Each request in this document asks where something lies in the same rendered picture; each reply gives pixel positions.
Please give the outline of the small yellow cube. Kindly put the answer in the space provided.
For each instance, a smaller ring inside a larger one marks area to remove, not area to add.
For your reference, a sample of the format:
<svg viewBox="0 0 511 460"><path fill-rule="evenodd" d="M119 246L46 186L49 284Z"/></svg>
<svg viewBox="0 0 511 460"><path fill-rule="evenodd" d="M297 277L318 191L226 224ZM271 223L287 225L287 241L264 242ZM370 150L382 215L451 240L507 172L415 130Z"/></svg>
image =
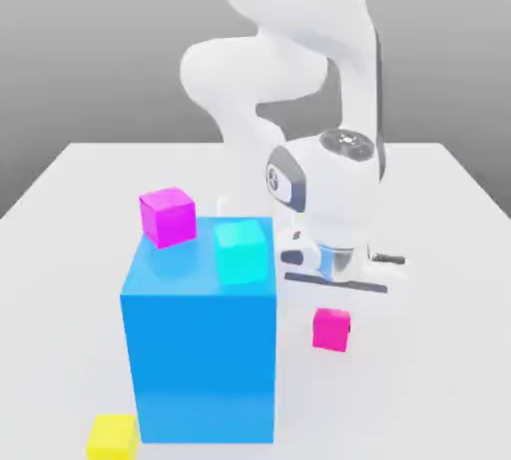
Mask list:
<svg viewBox="0 0 511 460"><path fill-rule="evenodd" d="M88 439L87 460L136 460L139 441L135 415L99 414Z"/></svg>

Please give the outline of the small cyan cube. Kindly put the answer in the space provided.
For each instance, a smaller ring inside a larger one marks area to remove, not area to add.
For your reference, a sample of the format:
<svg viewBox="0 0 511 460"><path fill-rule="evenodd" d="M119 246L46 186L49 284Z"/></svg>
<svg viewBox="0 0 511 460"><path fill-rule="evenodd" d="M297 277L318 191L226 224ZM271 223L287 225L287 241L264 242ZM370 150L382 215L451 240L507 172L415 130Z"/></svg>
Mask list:
<svg viewBox="0 0 511 460"><path fill-rule="evenodd" d="M255 219L214 225L215 262L223 285L265 280L267 241Z"/></svg>

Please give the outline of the small pink cube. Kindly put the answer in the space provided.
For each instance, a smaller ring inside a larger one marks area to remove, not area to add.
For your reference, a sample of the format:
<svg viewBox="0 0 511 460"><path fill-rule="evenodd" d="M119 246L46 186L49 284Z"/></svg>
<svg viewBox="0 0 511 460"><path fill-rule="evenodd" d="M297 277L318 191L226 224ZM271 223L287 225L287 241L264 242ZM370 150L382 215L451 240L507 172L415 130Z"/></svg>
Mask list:
<svg viewBox="0 0 511 460"><path fill-rule="evenodd" d="M312 346L345 352L350 326L351 316L348 311L318 308L312 322Z"/></svg>

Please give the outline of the large blue box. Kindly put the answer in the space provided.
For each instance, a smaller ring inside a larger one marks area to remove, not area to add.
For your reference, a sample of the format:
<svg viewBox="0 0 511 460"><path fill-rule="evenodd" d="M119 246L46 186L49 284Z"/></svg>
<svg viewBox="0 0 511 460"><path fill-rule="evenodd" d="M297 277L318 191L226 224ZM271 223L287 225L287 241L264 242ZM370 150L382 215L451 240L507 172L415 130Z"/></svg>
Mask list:
<svg viewBox="0 0 511 460"><path fill-rule="evenodd" d="M221 284L214 225L255 219L265 280ZM270 218L198 220L195 239L140 239L121 308L146 444L270 443L274 429L276 280Z"/></svg>

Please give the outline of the small magenta cube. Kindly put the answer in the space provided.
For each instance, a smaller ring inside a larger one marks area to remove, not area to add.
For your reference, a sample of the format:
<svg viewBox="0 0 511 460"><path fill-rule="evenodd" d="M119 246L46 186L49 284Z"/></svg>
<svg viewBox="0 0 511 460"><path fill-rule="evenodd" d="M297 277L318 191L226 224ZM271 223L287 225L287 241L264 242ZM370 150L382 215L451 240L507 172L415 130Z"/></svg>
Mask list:
<svg viewBox="0 0 511 460"><path fill-rule="evenodd" d="M179 188L139 196L142 227L158 248L167 248L197 237L196 204Z"/></svg>

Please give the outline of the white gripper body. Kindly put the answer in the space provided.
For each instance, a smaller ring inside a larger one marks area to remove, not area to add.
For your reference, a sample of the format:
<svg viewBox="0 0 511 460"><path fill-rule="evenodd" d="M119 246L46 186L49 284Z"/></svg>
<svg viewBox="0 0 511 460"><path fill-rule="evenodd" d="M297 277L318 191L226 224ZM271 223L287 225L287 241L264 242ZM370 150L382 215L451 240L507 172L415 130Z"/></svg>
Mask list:
<svg viewBox="0 0 511 460"><path fill-rule="evenodd" d="M318 308L382 313L389 309L389 296L387 287L381 284L328 281L320 276L286 272L278 284L278 305L288 313L313 313Z"/></svg>

